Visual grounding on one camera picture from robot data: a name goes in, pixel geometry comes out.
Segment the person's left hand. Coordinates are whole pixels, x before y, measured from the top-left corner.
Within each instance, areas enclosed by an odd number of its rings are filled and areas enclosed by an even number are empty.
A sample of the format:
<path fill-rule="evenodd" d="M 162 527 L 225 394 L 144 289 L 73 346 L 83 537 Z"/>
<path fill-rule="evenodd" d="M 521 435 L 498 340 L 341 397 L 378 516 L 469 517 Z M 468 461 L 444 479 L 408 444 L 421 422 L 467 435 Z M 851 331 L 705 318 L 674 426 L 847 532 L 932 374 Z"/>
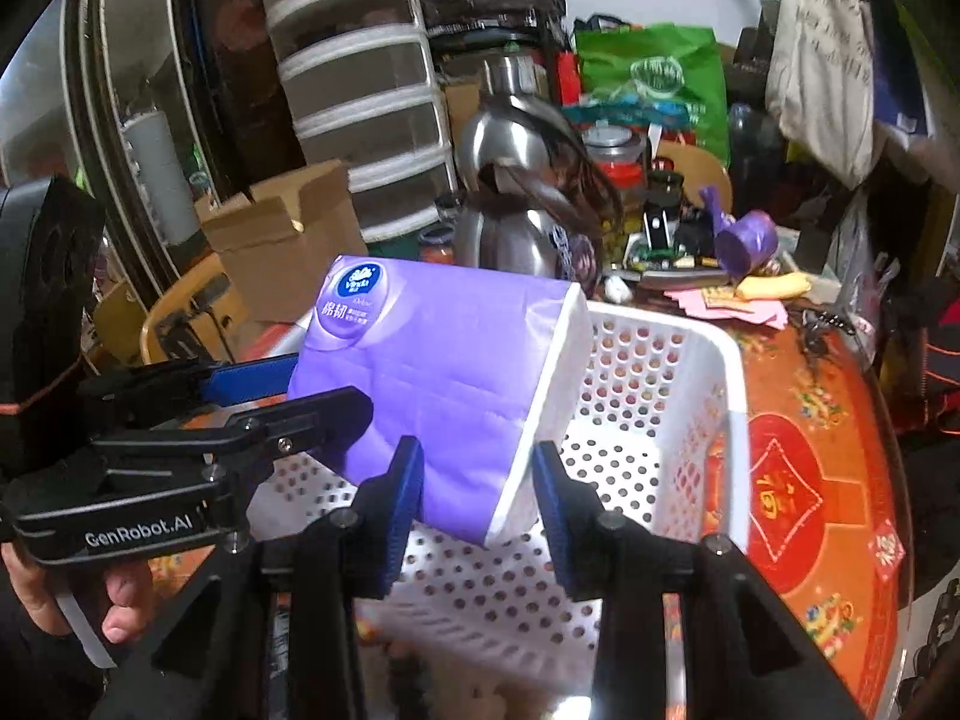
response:
<path fill-rule="evenodd" d="M 104 637 L 114 645 L 139 639 L 156 611 L 153 574 L 146 562 L 107 566 L 100 574 L 53 574 L 32 561 L 20 544 L 2 544 L 3 566 L 11 589 L 36 626 L 50 635 L 71 633 L 59 598 L 67 593 L 86 601 Z"/>

